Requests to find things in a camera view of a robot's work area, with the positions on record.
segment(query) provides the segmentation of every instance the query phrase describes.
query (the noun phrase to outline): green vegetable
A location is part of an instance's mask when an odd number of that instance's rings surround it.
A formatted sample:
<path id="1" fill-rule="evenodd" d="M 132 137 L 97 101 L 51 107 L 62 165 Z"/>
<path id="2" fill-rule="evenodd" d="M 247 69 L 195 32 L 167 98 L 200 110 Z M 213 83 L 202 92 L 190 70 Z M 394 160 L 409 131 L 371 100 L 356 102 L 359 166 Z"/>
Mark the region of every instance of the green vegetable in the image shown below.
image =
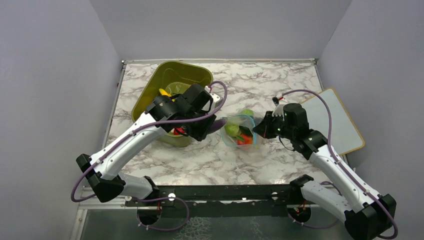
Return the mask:
<path id="1" fill-rule="evenodd" d="M 239 126 L 240 132 L 246 136 L 253 137 L 251 130 L 246 126 Z"/>
<path id="2" fill-rule="evenodd" d="M 237 140 L 242 141 L 243 143 L 245 142 L 245 139 L 244 139 L 242 136 L 240 136 L 240 135 L 235 136 L 235 138 L 236 138 Z"/>
<path id="3" fill-rule="evenodd" d="M 241 111 L 240 114 L 249 115 L 251 117 L 254 117 L 255 116 L 254 112 L 252 110 L 248 109 L 248 108 L 246 108 L 243 111 Z"/>
<path id="4" fill-rule="evenodd" d="M 224 126 L 225 132 L 226 134 L 228 134 L 228 136 L 230 137 L 235 137 L 237 135 L 240 135 L 240 129 L 239 126 L 233 123 L 227 123 Z"/>

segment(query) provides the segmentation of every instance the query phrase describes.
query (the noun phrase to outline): gray wall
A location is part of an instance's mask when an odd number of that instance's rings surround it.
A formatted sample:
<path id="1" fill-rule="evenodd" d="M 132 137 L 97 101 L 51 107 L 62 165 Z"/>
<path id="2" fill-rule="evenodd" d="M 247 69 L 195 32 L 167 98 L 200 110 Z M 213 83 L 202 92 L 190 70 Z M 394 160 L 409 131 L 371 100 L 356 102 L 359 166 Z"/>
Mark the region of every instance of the gray wall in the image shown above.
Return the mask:
<path id="1" fill-rule="evenodd" d="M 119 56 L 318 58 L 351 0 L 90 0 Z"/>
<path id="2" fill-rule="evenodd" d="M 353 0 L 318 61 L 366 142 L 349 160 L 396 199 L 408 240 L 422 239 L 424 223 L 423 13 L 422 0 Z"/>
<path id="3" fill-rule="evenodd" d="M 120 67 L 87 0 L 0 1 L 0 239 L 69 239 Z"/>

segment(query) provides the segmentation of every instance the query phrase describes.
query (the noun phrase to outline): wooden board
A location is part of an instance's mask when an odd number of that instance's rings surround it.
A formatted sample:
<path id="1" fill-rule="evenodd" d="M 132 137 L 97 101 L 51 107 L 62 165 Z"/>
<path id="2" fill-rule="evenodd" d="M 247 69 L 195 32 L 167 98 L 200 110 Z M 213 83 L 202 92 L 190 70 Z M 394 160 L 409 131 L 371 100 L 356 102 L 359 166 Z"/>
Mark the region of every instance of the wooden board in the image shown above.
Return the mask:
<path id="1" fill-rule="evenodd" d="M 331 144 L 336 152 L 344 155 L 362 148 L 365 141 L 336 91 L 330 87 L 320 92 L 319 95 L 330 108 L 332 119 Z M 309 127 L 320 131 L 327 137 L 329 134 L 329 117 L 321 100 L 313 96 L 302 102 L 301 105 L 306 110 Z"/>

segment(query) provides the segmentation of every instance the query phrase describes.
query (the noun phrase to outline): glass panel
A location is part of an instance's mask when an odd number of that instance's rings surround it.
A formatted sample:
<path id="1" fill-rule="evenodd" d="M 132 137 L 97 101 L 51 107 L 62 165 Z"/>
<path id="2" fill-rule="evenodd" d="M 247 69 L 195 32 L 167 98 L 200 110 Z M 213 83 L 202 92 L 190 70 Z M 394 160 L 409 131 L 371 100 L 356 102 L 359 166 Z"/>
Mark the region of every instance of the glass panel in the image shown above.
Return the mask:
<path id="1" fill-rule="evenodd" d="M 312 209 L 308 224 L 327 225 L 335 220 L 321 208 Z M 156 227 L 172 228 L 183 219 L 162 218 Z M 350 240 L 343 224 L 330 229 L 301 227 L 288 217 L 193 217 L 182 229 L 164 232 L 138 227 L 136 210 L 89 210 L 82 232 L 82 240 Z"/>

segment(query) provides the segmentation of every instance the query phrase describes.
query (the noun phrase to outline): marble tabletop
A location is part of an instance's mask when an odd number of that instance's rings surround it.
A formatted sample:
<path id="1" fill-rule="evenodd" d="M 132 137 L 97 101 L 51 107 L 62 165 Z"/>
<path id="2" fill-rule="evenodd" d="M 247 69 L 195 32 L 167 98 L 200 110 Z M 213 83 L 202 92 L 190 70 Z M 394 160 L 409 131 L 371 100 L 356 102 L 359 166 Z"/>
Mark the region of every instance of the marble tabletop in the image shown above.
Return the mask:
<path id="1" fill-rule="evenodd" d="M 265 114 L 275 108 L 271 98 L 295 89 L 320 92 L 321 86 L 312 63 L 192 63 L 210 70 L 214 80 L 228 86 L 228 98 L 217 119 L 244 108 Z M 131 111 L 145 85 L 158 67 L 156 63 L 127 64 L 107 142 L 111 143 L 133 123 Z M 220 86 L 212 91 L 220 96 Z M 285 98 L 300 103 L 307 93 Z M 288 140 L 283 140 L 288 148 Z M 245 151 L 228 147 L 215 132 L 187 147 L 170 147 L 155 141 L 122 169 L 136 177 L 149 176 L 157 185 L 244 185 L 287 184 L 308 174 L 316 181 L 328 181 L 318 168 L 301 154 L 290 151 L 277 140 L 264 140 L 258 149 Z"/>

